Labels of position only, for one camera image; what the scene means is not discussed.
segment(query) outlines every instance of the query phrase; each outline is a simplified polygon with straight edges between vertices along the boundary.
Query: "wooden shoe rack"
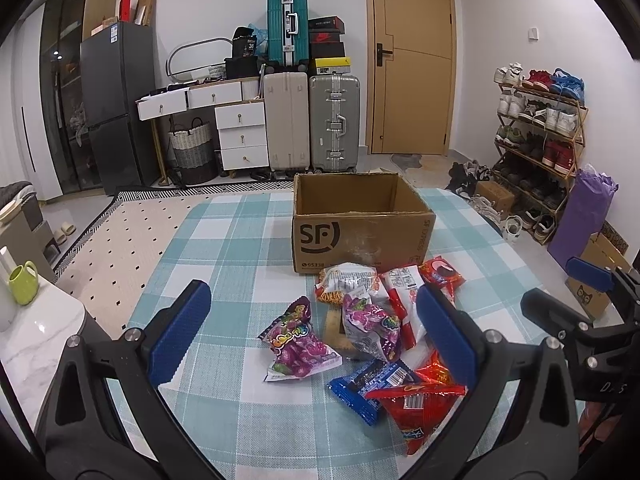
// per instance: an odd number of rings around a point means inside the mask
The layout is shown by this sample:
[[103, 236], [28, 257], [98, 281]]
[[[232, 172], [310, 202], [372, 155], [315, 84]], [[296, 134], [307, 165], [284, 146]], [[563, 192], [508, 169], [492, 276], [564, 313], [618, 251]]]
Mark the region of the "wooden shoe rack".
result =
[[[564, 105], [564, 107], [566, 108], [570, 107], [576, 110], [575, 113], [578, 116], [578, 125], [575, 129], [575, 133], [573, 137], [567, 137], [557, 133], [554, 130], [549, 130], [546, 128], [546, 126], [543, 128], [541, 126], [538, 126], [537, 124], [529, 123], [527, 121], [522, 121], [520, 119], [513, 119], [512, 117], [507, 117], [506, 115], [498, 114], [498, 119], [500, 119], [500, 123], [502, 124], [502, 126], [513, 126], [514, 123], [518, 122], [529, 127], [528, 129], [521, 128], [521, 130], [523, 131], [523, 135], [526, 135], [527, 131], [532, 132], [534, 134], [542, 134], [545, 137], [545, 145], [548, 140], [560, 140], [562, 142], [568, 143], [572, 147], [572, 150], [574, 150], [574, 163], [569, 173], [564, 175], [559, 171], [555, 170], [554, 168], [550, 168], [549, 166], [546, 166], [545, 164], [542, 163], [541, 160], [535, 160], [534, 158], [531, 158], [530, 156], [525, 155], [524, 153], [522, 153], [520, 150], [516, 148], [507, 146], [506, 144], [503, 144], [498, 140], [495, 141], [495, 147], [497, 148], [498, 153], [500, 153], [500, 160], [496, 163], [496, 166], [504, 160], [505, 156], [508, 153], [513, 153], [513, 155], [519, 156], [523, 160], [530, 162], [532, 165], [538, 168], [542, 168], [551, 177], [559, 181], [561, 186], [564, 186], [566, 188], [567, 197], [564, 199], [564, 201], [561, 203], [558, 209], [553, 210], [548, 206], [546, 206], [542, 200], [538, 200], [537, 198], [535, 198], [529, 191], [525, 191], [520, 186], [516, 186], [515, 184], [512, 184], [505, 177], [503, 177], [499, 171], [492, 169], [492, 174], [494, 175], [495, 179], [503, 183], [505, 186], [507, 186], [511, 190], [513, 190], [516, 193], [516, 196], [520, 197], [526, 202], [533, 203], [536, 208], [539, 208], [542, 211], [554, 216], [556, 218], [556, 228], [557, 228], [558, 222], [562, 216], [562, 212], [564, 211], [564, 206], [566, 205], [569, 192], [574, 186], [575, 175], [578, 171], [578, 168], [580, 167], [580, 164], [579, 164], [580, 157], [582, 156], [582, 152], [584, 151], [584, 148], [586, 145], [586, 136], [584, 134], [584, 123], [586, 121], [589, 109], [581, 105], [580, 101], [569, 99], [564, 96], [559, 96], [557, 94], [552, 94], [551, 92], [532, 90], [529, 88], [522, 88], [519, 86], [514, 88], [513, 86], [508, 86], [500, 83], [498, 83], [498, 86], [500, 87], [501, 91], [505, 89], [509, 89], [509, 90], [516, 89], [518, 92], [521, 92], [526, 96], [539, 98], [539, 99], [545, 100], [546, 102], [549, 102], [550, 104]], [[551, 240], [551, 237], [554, 235], [554, 233], [555, 233], [555, 230], [551, 231], [549, 235], [542, 241], [537, 240], [535, 237], [534, 237], [534, 240], [539, 242], [541, 245], [545, 245], [546, 243], [548, 243], [549, 240]]]

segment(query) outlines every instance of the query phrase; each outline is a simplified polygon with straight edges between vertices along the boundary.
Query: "green mug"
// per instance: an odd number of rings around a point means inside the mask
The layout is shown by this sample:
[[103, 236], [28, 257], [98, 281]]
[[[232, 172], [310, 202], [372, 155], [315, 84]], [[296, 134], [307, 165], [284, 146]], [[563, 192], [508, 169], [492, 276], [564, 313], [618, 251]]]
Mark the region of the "green mug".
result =
[[38, 287], [38, 269], [33, 262], [25, 262], [24, 265], [15, 267], [9, 276], [9, 289], [18, 304], [31, 303], [38, 293]]

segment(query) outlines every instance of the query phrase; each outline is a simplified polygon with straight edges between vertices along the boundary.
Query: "refrigerator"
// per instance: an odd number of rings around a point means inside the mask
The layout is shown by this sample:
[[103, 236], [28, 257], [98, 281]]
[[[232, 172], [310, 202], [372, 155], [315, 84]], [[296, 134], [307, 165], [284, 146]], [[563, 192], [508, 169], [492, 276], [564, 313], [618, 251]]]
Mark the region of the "refrigerator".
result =
[[119, 186], [150, 186], [160, 177], [151, 124], [136, 100], [156, 88], [153, 31], [117, 22], [80, 45], [88, 135], [107, 195]]

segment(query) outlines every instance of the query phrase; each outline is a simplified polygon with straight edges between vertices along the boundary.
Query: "laundry basket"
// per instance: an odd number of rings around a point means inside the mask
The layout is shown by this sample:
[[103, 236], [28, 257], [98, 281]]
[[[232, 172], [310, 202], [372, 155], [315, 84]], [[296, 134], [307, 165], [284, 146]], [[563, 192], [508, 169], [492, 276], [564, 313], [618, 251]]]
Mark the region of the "laundry basket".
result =
[[[194, 127], [195, 121], [200, 121], [200, 126]], [[211, 127], [200, 118], [194, 119], [193, 122], [190, 130], [170, 133], [175, 161], [182, 181], [187, 185], [202, 184], [218, 175], [213, 155]]]

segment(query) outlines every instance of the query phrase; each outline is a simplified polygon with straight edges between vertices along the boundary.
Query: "purple gift bag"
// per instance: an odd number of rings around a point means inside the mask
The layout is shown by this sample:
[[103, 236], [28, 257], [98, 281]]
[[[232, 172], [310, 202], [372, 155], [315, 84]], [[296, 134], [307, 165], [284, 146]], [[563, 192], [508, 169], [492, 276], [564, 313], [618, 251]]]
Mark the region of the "purple gift bag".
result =
[[569, 258], [582, 254], [589, 237], [600, 232], [617, 190], [618, 184], [610, 176], [596, 173], [589, 164], [578, 170], [558, 230], [548, 247], [563, 269]]

